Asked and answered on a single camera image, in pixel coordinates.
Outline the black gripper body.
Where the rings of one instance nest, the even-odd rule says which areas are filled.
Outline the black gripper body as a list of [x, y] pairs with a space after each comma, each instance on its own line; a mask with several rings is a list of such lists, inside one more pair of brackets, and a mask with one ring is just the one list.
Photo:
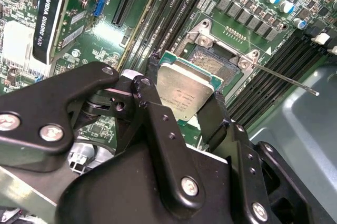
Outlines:
[[233, 223], [230, 169], [189, 148], [206, 190], [200, 212], [178, 219], [163, 205], [150, 153], [137, 145], [79, 176], [64, 191], [56, 210], [57, 223]]

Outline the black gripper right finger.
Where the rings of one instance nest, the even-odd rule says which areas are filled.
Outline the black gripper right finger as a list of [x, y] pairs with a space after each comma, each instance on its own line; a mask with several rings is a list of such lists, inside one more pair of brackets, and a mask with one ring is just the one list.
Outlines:
[[197, 112], [208, 152], [230, 165], [231, 215], [235, 223], [277, 223], [263, 177], [261, 159], [246, 130], [231, 121], [223, 95], [216, 91]]

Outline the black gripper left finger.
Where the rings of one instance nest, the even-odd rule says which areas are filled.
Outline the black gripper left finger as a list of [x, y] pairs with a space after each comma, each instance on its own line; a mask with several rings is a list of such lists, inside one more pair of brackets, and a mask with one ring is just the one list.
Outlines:
[[1, 96], [1, 164], [35, 172], [59, 169], [75, 132], [99, 116], [120, 120], [116, 152], [140, 143], [150, 151], [162, 201], [170, 210], [199, 210], [205, 189], [172, 110], [156, 89], [159, 59], [127, 80], [92, 62]]

